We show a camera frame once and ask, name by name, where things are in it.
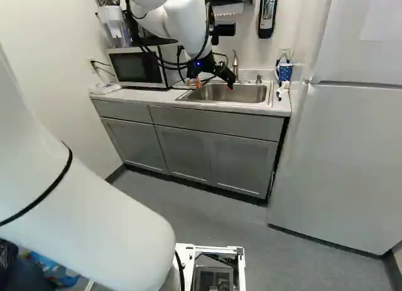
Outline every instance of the countertop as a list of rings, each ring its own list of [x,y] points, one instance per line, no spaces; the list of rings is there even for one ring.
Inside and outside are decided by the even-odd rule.
[[[269,85],[270,81],[264,81],[263,84]],[[150,91],[122,88],[118,91],[106,95],[90,94],[90,98],[103,101],[119,101],[133,104],[147,104],[149,106],[182,107],[187,109],[201,109],[222,112],[290,117],[291,105],[289,95],[284,95],[281,101],[277,100],[275,94],[275,90],[277,89],[277,87],[278,86],[274,84],[274,89],[271,90],[271,97],[273,98],[269,100],[269,104],[177,101],[177,98],[182,96],[187,91],[191,90],[190,87],[186,87],[186,89],[170,89],[168,91]]]

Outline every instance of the wall outlet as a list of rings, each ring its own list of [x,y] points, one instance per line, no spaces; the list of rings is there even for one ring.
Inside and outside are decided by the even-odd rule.
[[[95,66],[94,66],[93,63],[91,63],[91,62],[93,62],[94,60],[95,60],[94,57],[87,57],[87,59],[86,59],[86,62],[87,62],[88,65],[89,65],[89,70],[91,71],[92,74],[96,74]]]

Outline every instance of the faucet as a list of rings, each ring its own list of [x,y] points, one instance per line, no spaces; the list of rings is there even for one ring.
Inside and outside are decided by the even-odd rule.
[[[233,73],[236,75],[236,82],[238,82],[239,81],[239,59],[237,57],[237,53],[236,53],[235,49],[233,49],[233,52],[234,52],[233,63],[232,63]]]
[[[262,84],[263,82],[262,82],[262,79],[263,77],[261,76],[261,75],[259,75],[259,74],[257,74],[257,80],[256,80],[256,85],[259,85],[259,84]]]

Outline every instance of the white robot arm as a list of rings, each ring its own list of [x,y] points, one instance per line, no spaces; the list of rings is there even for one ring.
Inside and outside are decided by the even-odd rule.
[[[204,0],[132,1],[145,28],[199,54],[190,75],[207,71],[234,82],[211,54]],[[0,238],[115,291],[157,291],[175,254],[169,223],[92,173],[40,124],[1,46],[0,89]]]
[[[130,0],[129,4],[129,11],[142,27],[159,37],[174,38],[183,45],[191,58],[185,64],[187,77],[192,79],[201,72],[208,72],[232,88],[236,76],[227,64],[216,64],[214,60],[209,38],[214,26],[208,20],[210,9],[205,8],[205,0]]]

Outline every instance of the gray cabinet door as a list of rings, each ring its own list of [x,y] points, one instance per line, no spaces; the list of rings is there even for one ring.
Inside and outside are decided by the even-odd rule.
[[[124,163],[166,173],[166,163],[152,124],[102,118]]]
[[[227,135],[211,136],[214,184],[265,198],[278,144]]]
[[[171,175],[210,184],[210,135],[155,126]]]

